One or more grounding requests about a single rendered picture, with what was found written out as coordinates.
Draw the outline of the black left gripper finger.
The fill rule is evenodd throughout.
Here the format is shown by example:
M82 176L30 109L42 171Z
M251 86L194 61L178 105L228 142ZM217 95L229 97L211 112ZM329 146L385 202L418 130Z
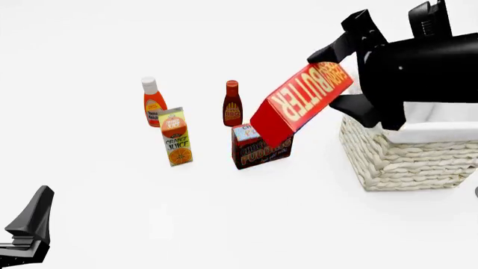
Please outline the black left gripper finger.
M33 239L50 244L49 217L55 192L42 185L29 204L4 229L16 237Z

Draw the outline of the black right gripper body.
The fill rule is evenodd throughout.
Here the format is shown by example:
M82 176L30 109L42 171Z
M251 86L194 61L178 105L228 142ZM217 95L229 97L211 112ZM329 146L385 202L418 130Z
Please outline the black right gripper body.
M341 25L352 38L357 49L374 49L377 46L388 44L388 41L374 24L368 9L352 13Z

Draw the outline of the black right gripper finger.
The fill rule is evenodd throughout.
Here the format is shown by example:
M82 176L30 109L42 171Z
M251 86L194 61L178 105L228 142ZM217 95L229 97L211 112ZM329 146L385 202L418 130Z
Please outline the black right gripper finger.
M381 115L376 109L381 98L370 98L365 94L340 95L330 102L329 107L350 116L366 128L373 128L381 122Z
M359 34L345 32L334 42L319 49L307 58L309 64L332 62L339 64L347 56L355 53L359 44Z

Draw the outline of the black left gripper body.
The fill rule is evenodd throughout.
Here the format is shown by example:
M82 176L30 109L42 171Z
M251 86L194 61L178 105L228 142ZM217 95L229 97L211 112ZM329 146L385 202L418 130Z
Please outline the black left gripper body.
M0 244L0 266L42 263L50 246L34 237L18 237L11 244Z

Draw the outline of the red butter box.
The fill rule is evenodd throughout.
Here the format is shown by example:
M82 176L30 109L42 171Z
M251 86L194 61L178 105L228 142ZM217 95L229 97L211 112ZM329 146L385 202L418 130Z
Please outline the red butter box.
M339 64L307 64L267 96L250 123L267 145L277 147L351 84L353 80Z

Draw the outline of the white cloth basket liner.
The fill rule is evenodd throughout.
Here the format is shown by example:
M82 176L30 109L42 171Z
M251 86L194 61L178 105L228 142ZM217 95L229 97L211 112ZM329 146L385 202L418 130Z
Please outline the white cloth basket liner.
M406 123L399 131L380 124L366 129L392 143L447 143L478 140L478 103L405 102Z

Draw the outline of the white woven wicker basket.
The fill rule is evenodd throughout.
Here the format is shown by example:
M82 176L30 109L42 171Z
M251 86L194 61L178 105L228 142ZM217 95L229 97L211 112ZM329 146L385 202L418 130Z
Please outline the white woven wicker basket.
M478 169L478 140L392 143L344 116L339 139L368 191L454 188Z

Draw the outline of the chocolate pudding box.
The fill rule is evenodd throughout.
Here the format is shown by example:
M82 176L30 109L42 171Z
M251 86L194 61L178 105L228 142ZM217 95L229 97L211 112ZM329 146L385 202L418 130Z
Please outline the chocolate pudding box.
M278 147L270 147L249 124L232 127L232 159L236 168L247 167L287 158L291 154L294 137L290 136Z

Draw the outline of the dark BBQ sauce bottle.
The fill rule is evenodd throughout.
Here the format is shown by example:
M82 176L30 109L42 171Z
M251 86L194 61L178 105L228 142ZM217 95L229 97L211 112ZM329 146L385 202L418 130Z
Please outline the dark BBQ sauce bottle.
M225 126L234 127L243 122L243 107L238 93L238 82L226 82L226 96L223 102L223 123Z

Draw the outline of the orange juice carton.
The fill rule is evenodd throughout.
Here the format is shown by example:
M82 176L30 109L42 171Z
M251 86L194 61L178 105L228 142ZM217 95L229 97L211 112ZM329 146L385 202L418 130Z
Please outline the orange juice carton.
M161 111L159 123L170 165L174 167L191 162L193 154L183 107Z

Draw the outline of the ketchup bottle with white cap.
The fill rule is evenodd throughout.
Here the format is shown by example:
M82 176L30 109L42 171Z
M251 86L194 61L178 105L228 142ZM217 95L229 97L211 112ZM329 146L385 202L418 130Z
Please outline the ketchup bottle with white cap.
M141 83L144 90L143 103L147 121L151 127L160 127L158 115L160 111L167 110L166 102L158 91L155 78L142 78Z

